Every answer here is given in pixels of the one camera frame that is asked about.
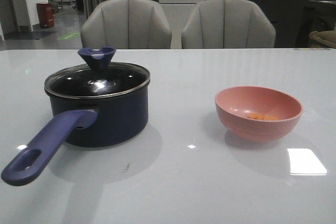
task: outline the white table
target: white table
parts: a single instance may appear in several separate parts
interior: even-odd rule
[[[151,72],[146,128],[108,148],[65,143],[29,185],[0,181],[1,224],[335,224],[335,49],[119,50],[113,61]],[[0,52],[2,169],[52,117],[45,78],[82,63],[75,50]],[[267,144],[228,132],[214,96],[244,85],[299,99],[295,129]],[[327,172],[291,175],[288,149],[300,148]]]

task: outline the doorway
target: doorway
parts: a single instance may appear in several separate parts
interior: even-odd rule
[[[4,35],[18,31],[12,0],[0,0],[0,24]]]

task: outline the pot lid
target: pot lid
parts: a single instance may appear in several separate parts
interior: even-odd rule
[[[97,72],[84,64],[50,75],[45,81],[45,91],[63,98],[101,99],[133,92],[149,81],[149,71],[139,65],[113,62]]]

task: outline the lid rim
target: lid rim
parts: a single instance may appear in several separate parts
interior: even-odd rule
[[[58,71],[52,73],[51,75],[49,75],[44,82],[44,90],[47,93],[47,95],[54,95],[54,96],[60,97],[60,98],[73,99],[73,100],[96,100],[96,99],[107,99],[107,98],[120,97],[122,95],[129,94],[129,93],[132,93],[132,92],[134,92],[134,91],[136,91],[140,88],[143,88],[144,86],[147,86],[150,82],[150,72],[148,71],[148,69],[146,69],[143,66],[132,64],[132,63],[125,63],[125,62],[111,62],[110,65],[119,66],[119,67],[120,66],[123,66],[123,67],[130,66],[130,67],[133,67],[133,68],[138,68],[146,76],[146,80],[144,82],[142,82],[141,84],[139,84],[138,86],[135,86],[131,89],[127,89],[127,90],[124,90],[124,91],[121,91],[121,92],[101,94],[101,95],[88,95],[88,96],[67,95],[67,94],[62,94],[62,93],[55,92],[50,88],[50,85],[52,83],[52,79],[55,76],[57,76],[57,75],[61,76],[61,74],[63,72],[69,72],[71,70],[73,70],[73,72],[76,72],[76,71],[80,71],[80,70],[88,68],[87,64],[82,64],[82,65],[77,65],[77,66],[61,69],[61,70],[58,70]]]

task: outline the pot handle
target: pot handle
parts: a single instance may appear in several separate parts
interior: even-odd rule
[[[34,181],[73,129],[91,126],[97,116],[95,110],[70,110],[56,115],[5,167],[1,179],[12,186]]]

